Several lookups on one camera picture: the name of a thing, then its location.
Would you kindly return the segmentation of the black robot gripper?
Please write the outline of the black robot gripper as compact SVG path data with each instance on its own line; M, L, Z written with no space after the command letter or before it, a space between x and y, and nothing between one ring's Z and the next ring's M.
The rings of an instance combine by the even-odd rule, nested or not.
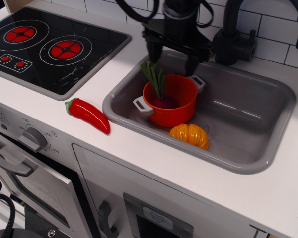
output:
M149 60L158 62L162 48L171 48L188 56L186 76L193 75L198 64L209 59L211 41L199 29L211 23L211 20L206 24L198 23L196 15L180 19L166 16L164 19L151 18L142 22Z

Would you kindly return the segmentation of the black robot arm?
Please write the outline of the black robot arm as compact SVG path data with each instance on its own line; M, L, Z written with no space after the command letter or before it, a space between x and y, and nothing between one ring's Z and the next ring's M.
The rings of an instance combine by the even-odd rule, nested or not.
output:
M211 41L198 30L200 5L213 11L204 0L166 0L163 5L164 19L151 19L143 24L143 37L151 62L158 62L163 47L187 55L187 76L193 75L198 64L208 61Z

